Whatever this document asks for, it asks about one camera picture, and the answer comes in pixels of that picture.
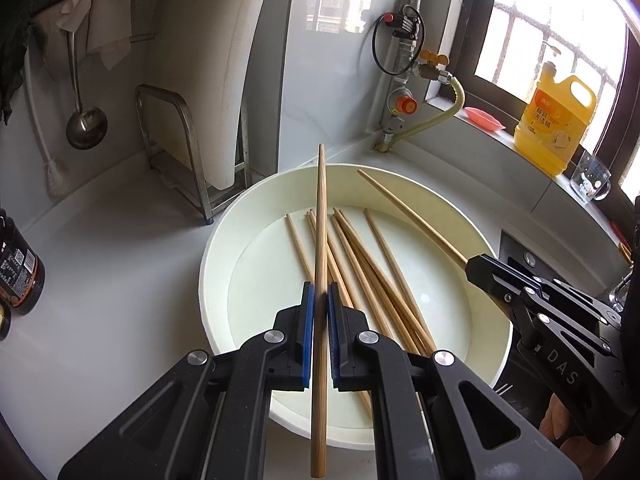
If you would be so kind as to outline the person right hand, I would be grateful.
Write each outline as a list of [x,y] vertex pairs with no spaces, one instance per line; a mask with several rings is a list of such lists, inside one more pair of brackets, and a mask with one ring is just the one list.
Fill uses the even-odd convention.
[[572,416],[560,401],[552,394],[542,419],[539,431],[548,440],[562,442],[560,450],[578,467],[584,479],[594,479],[617,452],[623,437],[616,434],[605,444],[595,445],[586,437],[568,437]]

